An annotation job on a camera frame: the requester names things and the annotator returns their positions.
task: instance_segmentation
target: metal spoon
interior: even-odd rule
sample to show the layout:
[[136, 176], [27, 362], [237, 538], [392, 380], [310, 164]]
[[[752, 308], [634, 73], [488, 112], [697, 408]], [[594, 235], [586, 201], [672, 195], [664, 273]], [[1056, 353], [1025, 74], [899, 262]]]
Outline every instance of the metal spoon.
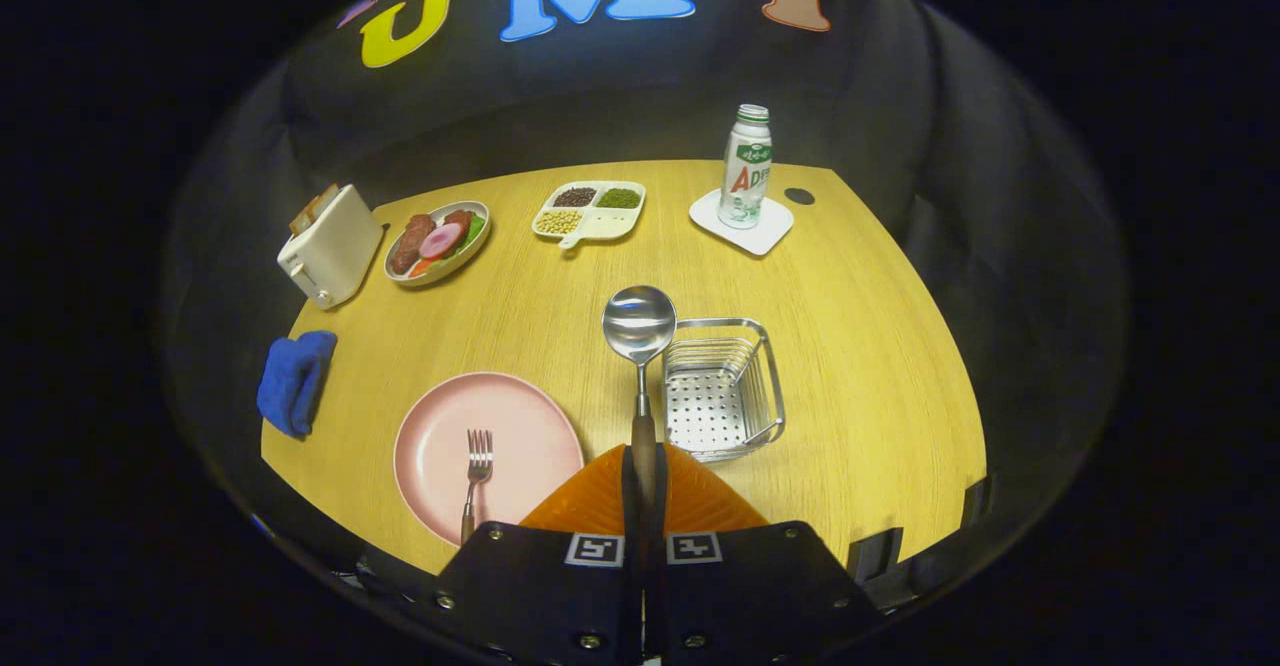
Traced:
[[636, 415], [631, 420], [631, 459], [640, 479], [645, 512], [654, 506], [658, 442], [654, 435], [644, 369], [662, 353], [676, 334], [676, 306], [667, 293], [652, 286], [632, 286], [613, 293], [604, 306], [604, 339], [620, 356], [636, 365], [639, 388]]

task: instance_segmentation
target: spoon handle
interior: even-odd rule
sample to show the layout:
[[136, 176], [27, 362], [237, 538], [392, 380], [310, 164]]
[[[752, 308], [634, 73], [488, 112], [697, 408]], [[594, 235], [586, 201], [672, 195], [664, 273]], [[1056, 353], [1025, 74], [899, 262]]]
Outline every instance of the spoon handle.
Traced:
[[653, 514], [657, 493], [658, 439], [654, 435], [653, 415], [649, 412], [649, 394], [636, 396], [636, 415], [631, 419], [631, 459], [635, 461], [640, 482], [640, 499], [645, 515]]

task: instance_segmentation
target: table surface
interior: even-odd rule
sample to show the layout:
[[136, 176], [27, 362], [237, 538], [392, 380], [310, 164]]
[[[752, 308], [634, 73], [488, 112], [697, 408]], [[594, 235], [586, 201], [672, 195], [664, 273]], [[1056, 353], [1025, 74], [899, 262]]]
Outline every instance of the table surface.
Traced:
[[[986, 475], [982, 424], [960, 352], [909, 260], [832, 170], [785, 164], [774, 165], [769, 192], [795, 225], [765, 256], [751, 256], [689, 218], [722, 169], [719, 161], [566, 166], [375, 209], [390, 229], [361, 291], [330, 311], [308, 301], [289, 334], [338, 334], [314, 430], [296, 441], [264, 421], [262, 459], [356, 535], [439, 573], [457, 548], [413, 517], [392, 471], [404, 414], [453, 375], [513, 374], [559, 403], [590, 461], [627, 441], [635, 393], [635, 369], [605, 345], [600, 313], [618, 289], [652, 284], [681, 318], [748, 316], [769, 332], [786, 433], [712, 465], [765, 519], [808, 521], [841, 561], [850, 542], [892, 526], [904, 528], [901, 558], [952, 533], [965, 488]], [[571, 181], [644, 183], [635, 229], [568, 252], [536, 237], [534, 215]], [[785, 188], [805, 188], [817, 201], [792, 204]], [[387, 279], [383, 259], [408, 216], [463, 200], [484, 201], [492, 214], [475, 259], [425, 288]], [[655, 394], [660, 373], [650, 369]]]

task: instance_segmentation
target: metal basket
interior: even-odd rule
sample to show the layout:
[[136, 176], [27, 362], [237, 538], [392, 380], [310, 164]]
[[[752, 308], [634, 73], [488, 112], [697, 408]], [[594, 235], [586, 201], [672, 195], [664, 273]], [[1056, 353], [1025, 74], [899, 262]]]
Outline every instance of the metal basket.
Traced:
[[[716, 329], [717, 336], [692, 338], [687, 329]], [[782, 437], [773, 347], [764, 327], [751, 319], [677, 321], [676, 337], [663, 352], [662, 380], [667, 442], [699, 461], [746, 456]]]

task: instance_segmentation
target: blue cloth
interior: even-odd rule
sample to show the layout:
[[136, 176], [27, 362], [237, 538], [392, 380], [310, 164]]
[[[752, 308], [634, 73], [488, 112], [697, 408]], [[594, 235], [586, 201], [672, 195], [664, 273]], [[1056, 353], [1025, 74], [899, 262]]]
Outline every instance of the blue cloth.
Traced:
[[305, 333], [297, 341], [275, 339], [257, 387], [257, 410], [264, 419], [292, 437], [311, 433], [316, 397], [337, 343], [337, 334], [330, 332]]

